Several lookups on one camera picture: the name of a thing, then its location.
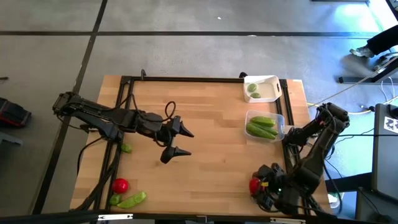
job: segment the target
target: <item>gray floor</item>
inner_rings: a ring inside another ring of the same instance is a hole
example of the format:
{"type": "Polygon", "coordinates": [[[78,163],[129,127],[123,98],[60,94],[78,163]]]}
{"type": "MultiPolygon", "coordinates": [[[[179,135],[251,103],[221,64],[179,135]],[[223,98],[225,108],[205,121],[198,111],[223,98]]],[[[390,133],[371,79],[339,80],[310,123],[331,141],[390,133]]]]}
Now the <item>gray floor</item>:
{"type": "MultiPolygon", "coordinates": [[[[0,30],[92,30],[100,0],[0,1],[0,30]]],[[[309,0],[109,0],[102,31],[200,30],[264,32],[379,32],[364,3],[309,0]]],[[[8,130],[22,147],[1,145],[0,216],[28,214],[57,134],[51,107],[71,90],[88,37],[0,36],[0,96],[33,114],[24,129],[8,130]]],[[[338,76],[371,73],[373,60],[348,55],[366,39],[327,37],[97,37],[80,94],[96,100],[104,75],[237,77],[277,75],[302,79],[307,100],[315,103],[347,87],[338,76]]],[[[391,87],[385,86],[391,97],[391,87]]],[[[378,86],[357,86],[331,99],[348,111],[383,102],[378,86]]],[[[373,114],[352,116],[345,133],[373,128],[373,114]]],[[[69,130],[44,212],[68,210],[76,179],[78,151],[86,134],[69,130]]],[[[339,143],[331,162],[343,175],[371,170],[371,138],[339,143]]]]}

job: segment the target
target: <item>cherry tomato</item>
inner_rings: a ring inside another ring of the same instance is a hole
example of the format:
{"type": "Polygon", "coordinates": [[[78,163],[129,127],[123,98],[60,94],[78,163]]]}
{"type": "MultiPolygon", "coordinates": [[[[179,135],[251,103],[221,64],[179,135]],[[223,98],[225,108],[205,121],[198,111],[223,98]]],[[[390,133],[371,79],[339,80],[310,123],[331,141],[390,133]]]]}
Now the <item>cherry tomato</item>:
{"type": "Polygon", "coordinates": [[[260,179],[258,179],[257,177],[250,180],[249,190],[250,190],[251,195],[256,194],[257,189],[259,188],[260,182],[261,182],[260,179]]]}
{"type": "Polygon", "coordinates": [[[116,194],[123,194],[126,193],[126,191],[129,189],[129,182],[122,178],[118,178],[114,180],[112,184],[112,190],[116,194]]]}

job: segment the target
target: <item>wooden table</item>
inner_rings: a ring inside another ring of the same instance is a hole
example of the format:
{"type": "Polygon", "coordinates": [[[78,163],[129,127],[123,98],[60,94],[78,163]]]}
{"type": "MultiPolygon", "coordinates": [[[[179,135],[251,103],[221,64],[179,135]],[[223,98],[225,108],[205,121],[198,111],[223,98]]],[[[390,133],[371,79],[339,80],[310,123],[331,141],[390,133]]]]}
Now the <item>wooden table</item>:
{"type": "MultiPolygon", "coordinates": [[[[98,103],[114,107],[119,76],[105,76],[98,103]]],[[[310,121],[301,80],[287,80],[296,126],[310,121]]],[[[284,167],[282,143],[259,143],[244,135],[247,110],[277,113],[275,103],[246,103],[241,83],[199,82],[134,82],[133,88],[140,110],[164,115],[168,101],[177,104],[176,115],[194,138],[177,136],[174,146],[192,152],[175,157],[168,164],[159,161],[164,148],[139,134],[126,133],[124,142],[132,145],[132,153],[121,156],[118,178],[130,184],[126,197],[140,190],[147,200],[130,209],[112,207],[112,212],[192,214],[227,216],[269,216],[251,200],[248,183],[252,172],[277,162],[284,167]]],[[[286,115],[283,97],[283,114],[286,115]]],[[[93,133],[87,142],[98,138],[93,133]]],[[[79,206],[96,185],[104,157],[106,142],[89,147],[83,156],[80,173],[70,208],[79,206]]],[[[100,208],[104,208],[108,186],[104,188],[100,208]]],[[[325,182],[314,198],[324,210],[331,212],[325,182]]],[[[285,216],[273,213],[272,216],[285,216]]]]}

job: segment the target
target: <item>leg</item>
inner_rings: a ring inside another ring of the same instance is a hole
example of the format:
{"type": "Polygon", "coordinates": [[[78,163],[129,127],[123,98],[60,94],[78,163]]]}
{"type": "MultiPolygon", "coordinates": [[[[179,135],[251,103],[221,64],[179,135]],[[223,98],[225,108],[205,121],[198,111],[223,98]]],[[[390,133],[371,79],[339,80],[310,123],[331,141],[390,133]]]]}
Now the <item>leg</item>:
{"type": "Polygon", "coordinates": [[[368,48],[375,55],[378,55],[395,45],[398,45],[398,25],[383,31],[368,40],[368,48]]]}
{"type": "MultiPolygon", "coordinates": [[[[337,189],[340,192],[355,191],[358,187],[370,189],[372,184],[372,173],[358,174],[351,177],[333,179],[337,189]]],[[[336,192],[331,180],[326,181],[326,189],[328,192],[336,192]]]]}

